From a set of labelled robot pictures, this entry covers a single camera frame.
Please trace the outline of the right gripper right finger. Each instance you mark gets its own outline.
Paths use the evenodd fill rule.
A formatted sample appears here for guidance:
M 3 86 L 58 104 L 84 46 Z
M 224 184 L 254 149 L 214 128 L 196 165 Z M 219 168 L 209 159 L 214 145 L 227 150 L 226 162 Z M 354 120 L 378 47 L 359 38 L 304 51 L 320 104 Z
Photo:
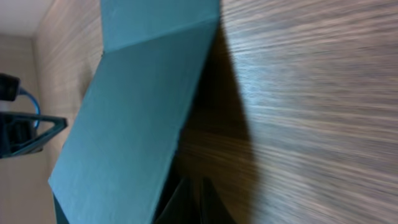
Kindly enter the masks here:
M 207 177 L 200 185 L 200 218 L 201 224 L 236 224 Z

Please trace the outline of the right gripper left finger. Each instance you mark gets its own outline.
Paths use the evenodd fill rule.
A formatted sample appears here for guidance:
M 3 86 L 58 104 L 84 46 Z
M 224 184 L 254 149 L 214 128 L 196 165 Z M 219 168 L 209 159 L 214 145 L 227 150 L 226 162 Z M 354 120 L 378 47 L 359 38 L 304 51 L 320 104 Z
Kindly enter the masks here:
M 198 224 L 192 181 L 188 178 L 168 183 L 162 194 L 155 224 Z

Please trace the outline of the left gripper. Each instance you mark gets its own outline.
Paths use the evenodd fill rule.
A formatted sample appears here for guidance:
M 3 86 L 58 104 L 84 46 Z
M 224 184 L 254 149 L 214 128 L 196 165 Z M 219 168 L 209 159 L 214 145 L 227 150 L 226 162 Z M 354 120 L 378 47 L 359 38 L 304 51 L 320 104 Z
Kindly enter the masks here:
M 1 73 L 1 101 L 13 102 L 18 96 L 27 97 L 34 105 L 34 97 L 21 87 L 20 78 Z M 67 126 L 61 117 L 1 112 L 1 159 L 40 152 Z

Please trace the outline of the dark green box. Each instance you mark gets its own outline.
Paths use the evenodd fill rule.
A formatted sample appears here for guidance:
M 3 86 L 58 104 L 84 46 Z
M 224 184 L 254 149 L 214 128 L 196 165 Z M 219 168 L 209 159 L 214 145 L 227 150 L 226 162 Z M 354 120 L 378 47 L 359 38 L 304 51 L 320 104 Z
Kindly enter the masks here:
M 49 184 L 70 223 L 150 223 L 220 19 L 218 0 L 104 0 L 103 56 Z

